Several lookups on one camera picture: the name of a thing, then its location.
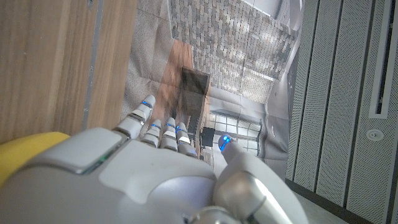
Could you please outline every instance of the robot finger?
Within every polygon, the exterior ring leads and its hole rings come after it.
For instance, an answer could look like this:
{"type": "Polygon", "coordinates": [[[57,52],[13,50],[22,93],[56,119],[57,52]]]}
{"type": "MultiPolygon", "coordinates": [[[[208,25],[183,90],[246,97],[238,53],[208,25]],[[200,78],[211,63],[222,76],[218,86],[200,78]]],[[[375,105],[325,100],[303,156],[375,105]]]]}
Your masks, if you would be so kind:
{"type": "Polygon", "coordinates": [[[125,134],[131,139],[136,139],[142,126],[150,118],[154,105],[155,97],[148,95],[131,114],[127,115],[127,117],[115,127],[114,130],[125,134]]]}
{"type": "Polygon", "coordinates": [[[170,149],[177,152],[175,120],[173,118],[168,118],[163,129],[162,140],[160,141],[159,147],[161,149],[170,149]]]}

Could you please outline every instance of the ceiling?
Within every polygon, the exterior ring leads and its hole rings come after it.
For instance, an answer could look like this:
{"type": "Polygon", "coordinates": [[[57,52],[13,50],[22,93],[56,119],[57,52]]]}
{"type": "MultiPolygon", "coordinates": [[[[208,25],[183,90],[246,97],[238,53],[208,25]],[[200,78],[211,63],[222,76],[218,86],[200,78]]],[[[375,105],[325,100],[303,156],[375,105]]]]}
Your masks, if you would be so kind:
{"type": "Polygon", "coordinates": [[[289,1],[278,8],[280,20],[240,0],[170,0],[172,36],[193,46],[194,68],[213,87],[266,103],[295,43],[289,1]]]}

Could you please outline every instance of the blue led light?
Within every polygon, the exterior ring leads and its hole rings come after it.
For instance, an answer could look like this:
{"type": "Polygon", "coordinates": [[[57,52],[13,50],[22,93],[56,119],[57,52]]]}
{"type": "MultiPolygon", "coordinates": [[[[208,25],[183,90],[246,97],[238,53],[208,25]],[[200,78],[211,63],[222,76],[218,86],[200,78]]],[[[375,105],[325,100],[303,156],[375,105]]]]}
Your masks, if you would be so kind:
{"type": "Polygon", "coordinates": [[[225,145],[227,145],[227,143],[229,143],[229,142],[231,141],[231,139],[230,139],[229,137],[227,137],[227,136],[224,136],[223,139],[226,140],[226,141],[225,141],[224,144],[220,147],[220,151],[221,151],[221,152],[224,150],[225,145]]]}
{"type": "Polygon", "coordinates": [[[145,105],[147,105],[148,107],[150,107],[150,108],[152,108],[152,105],[150,105],[148,102],[146,102],[146,101],[142,101],[142,104],[145,104],[145,105]]]}

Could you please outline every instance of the floor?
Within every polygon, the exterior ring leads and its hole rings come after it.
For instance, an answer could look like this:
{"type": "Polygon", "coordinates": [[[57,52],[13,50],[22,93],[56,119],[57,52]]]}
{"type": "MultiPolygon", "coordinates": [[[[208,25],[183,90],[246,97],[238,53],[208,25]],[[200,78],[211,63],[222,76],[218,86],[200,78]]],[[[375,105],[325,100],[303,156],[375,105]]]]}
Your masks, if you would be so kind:
{"type": "MultiPolygon", "coordinates": [[[[178,98],[180,96],[182,67],[192,69],[192,47],[175,40],[164,70],[162,82],[155,95],[157,102],[151,117],[152,121],[160,119],[164,123],[166,119],[171,116],[171,112],[177,110],[178,98]]],[[[186,119],[180,118],[180,116],[176,118],[177,123],[187,122],[186,119]]]]}
{"type": "Polygon", "coordinates": [[[157,102],[151,121],[164,123],[177,105],[182,67],[193,67],[192,47],[172,38],[167,1],[140,0],[121,117],[152,94],[157,102]]]}
{"type": "Polygon", "coordinates": [[[303,209],[307,214],[309,224],[347,224],[342,219],[319,207],[303,196],[296,193],[294,194],[302,204],[303,209]]]}

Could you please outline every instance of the tiled floor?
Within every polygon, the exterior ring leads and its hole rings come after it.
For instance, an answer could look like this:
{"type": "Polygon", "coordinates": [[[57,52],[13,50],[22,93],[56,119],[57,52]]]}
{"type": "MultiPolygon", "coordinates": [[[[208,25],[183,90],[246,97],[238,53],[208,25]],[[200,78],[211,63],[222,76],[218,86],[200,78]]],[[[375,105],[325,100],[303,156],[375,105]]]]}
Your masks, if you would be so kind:
{"type": "Polygon", "coordinates": [[[309,224],[347,224],[342,219],[307,200],[303,196],[296,193],[294,194],[302,204],[307,214],[309,224]]]}

